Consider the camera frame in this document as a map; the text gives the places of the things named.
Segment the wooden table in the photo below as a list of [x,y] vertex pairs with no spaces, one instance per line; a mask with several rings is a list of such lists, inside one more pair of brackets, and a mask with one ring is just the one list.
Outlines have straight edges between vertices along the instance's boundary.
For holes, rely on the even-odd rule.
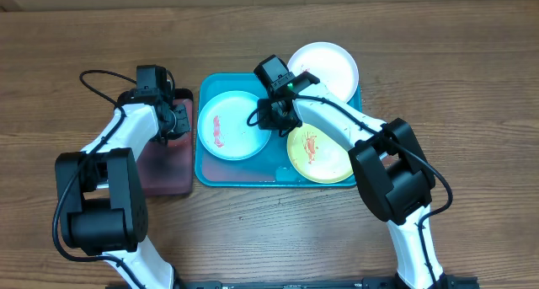
[[[342,45],[364,112],[401,117],[455,201],[432,221],[446,273],[483,287],[539,286],[539,3],[372,3],[0,14],[0,287],[102,288],[106,264],[64,260],[51,242],[54,161],[91,142],[110,104],[77,80],[103,68],[170,69],[198,98],[214,72],[249,72],[302,45]],[[131,86],[88,79],[115,97]],[[149,236],[185,280],[389,276],[388,231],[356,189],[215,189],[148,199]],[[446,201],[440,185],[433,206]]]

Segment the white plate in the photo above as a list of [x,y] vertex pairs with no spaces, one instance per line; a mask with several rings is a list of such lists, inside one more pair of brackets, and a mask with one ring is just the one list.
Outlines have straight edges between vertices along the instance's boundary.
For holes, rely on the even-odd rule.
[[288,68],[296,76],[309,71],[345,103],[352,99],[360,82],[354,58],[345,49],[328,42],[303,46],[288,61]]
[[247,126],[258,97],[243,91],[228,91],[211,99],[198,120],[198,136],[213,155],[226,160],[250,158],[270,139],[271,131]]

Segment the teal tray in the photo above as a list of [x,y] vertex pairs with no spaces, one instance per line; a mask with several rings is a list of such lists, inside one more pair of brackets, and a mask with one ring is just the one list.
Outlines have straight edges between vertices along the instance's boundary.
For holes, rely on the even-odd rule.
[[[250,92],[261,99],[268,94],[253,73],[216,73],[200,85],[199,112],[218,94],[227,91]],[[360,86],[348,104],[361,111]],[[240,161],[227,161],[209,153],[197,133],[195,174],[211,187],[261,188],[348,188],[355,186],[354,175],[335,184],[319,184],[304,178],[292,166],[286,152],[286,137],[271,132],[267,145],[259,153]]]

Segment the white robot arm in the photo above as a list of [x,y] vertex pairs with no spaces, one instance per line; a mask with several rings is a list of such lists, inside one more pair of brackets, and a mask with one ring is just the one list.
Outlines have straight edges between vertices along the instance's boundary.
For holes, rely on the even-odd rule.
[[[205,285],[183,284],[175,269],[159,256],[147,237],[147,210],[136,173],[136,160],[148,141],[174,138],[190,130],[189,122],[181,121],[186,117],[185,111],[172,106],[170,90],[173,92],[173,87],[169,89],[164,71],[155,66],[138,67],[137,90],[127,94],[126,104],[122,105],[125,114],[116,109],[112,121],[92,143],[79,153],[63,153],[56,160],[59,199],[71,188],[66,192],[68,196],[59,217],[61,234],[67,246],[80,248],[87,255],[106,255],[121,260],[125,267],[108,262],[131,288],[137,288],[137,282],[146,289],[205,288]],[[334,97],[312,74],[305,72],[295,77],[276,56],[263,61],[254,72],[269,94],[269,99],[261,99],[259,108],[254,111],[259,114],[258,126],[282,133],[306,122],[347,150],[362,199],[389,228],[398,257],[399,286],[414,289],[436,286],[433,279],[438,283],[444,272],[435,257],[428,220],[423,223],[423,236],[430,269],[418,231],[421,217],[430,212],[434,177],[402,153],[394,168],[386,170],[381,163],[381,158],[388,153],[397,153],[380,141],[379,138],[385,138],[382,135],[406,145],[424,159],[408,124],[399,119],[386,124],[354,110]],[[68,177],[113,128],[114,134],[83,169],[82,179],[69,187]],[[84,200],[83,192],[98,188],[108,188],[110,198]],[[211,288],[218,287],[215,284],[221,286],[212,282]],[[249,287],[264,288],[261,285]]]

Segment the red food residue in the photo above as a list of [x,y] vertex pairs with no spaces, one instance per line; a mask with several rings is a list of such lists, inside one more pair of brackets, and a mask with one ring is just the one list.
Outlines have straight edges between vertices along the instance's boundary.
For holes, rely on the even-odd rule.
[[312,163],[314,162],[314,155],[316,154],[316,149],[318,149],[318,147],[314,147],[314,141],[317,136],[309,136],[309,132],[307,132],[307,134],[303,137],[305,137],[303,148],[305,149],[305,153],[309,156],[309,163]]
[[219,122],[219,115],[216,115],[216,117],[213,118],[213,137],[215,137],[214,143],[218,147],[225,146],[224,142],[221,142],[221,123]]
[[308,72],[309,70],[311,70],[311,68],[303,68],[305,65],[302,64],[302,67],[300,68],[300,72]]

